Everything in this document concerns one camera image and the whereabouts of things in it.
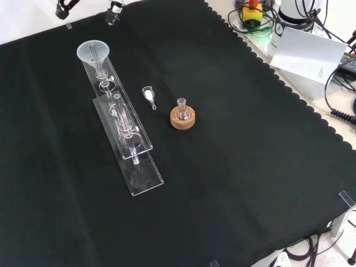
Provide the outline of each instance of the black cloth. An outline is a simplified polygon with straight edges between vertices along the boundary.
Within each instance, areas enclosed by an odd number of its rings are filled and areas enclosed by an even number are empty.
[[[0,266],[250,266],[348,208],[355,153],[203,1],[72,25],[0,47]],[[139,196],[76,57],[89,39],[109,45],[154,146],[165,183]],[[188,131],[170,125],[179,97]]]

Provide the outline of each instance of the plastic funnel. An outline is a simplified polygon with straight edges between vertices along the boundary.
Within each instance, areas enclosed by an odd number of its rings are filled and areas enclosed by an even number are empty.
[[[109,46],[102,41],[90,40],[82,43],[77,49],[77,56],[81,61],[88,63],[90,66],[95,67],[94,56],[90,47],[96,47],[96,53],[99,57],[100,63],[103,63],[104,59],[109,55]]]

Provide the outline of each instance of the power strip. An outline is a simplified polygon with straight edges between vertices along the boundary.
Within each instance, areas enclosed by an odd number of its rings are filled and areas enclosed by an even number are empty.
[[[291,263],[286,252],[282,252],[278,255],[273,267],[291,267]]]

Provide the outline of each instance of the round wooden base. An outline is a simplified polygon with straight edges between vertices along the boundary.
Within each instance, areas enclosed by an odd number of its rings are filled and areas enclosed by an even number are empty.
[[[190,118],[183,121],[178,120],[174,115],[174,111],[176,110],[176,108],[177,107],[173,108],[171,111],[171,124],[173,125],[173,127],[178,130],[187,130],[191,128],[195,123],[195,111],[191,107],[188,107],[190,110]]]

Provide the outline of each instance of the small glass vial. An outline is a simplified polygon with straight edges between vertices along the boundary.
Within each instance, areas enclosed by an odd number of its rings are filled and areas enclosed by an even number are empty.
[[[185,105],[186,100],[184,98],[180,98],[177,100],[178,106],[174,112],[175,117],[177,120],[188,120],[190,118],[190,110],[189,108]]]

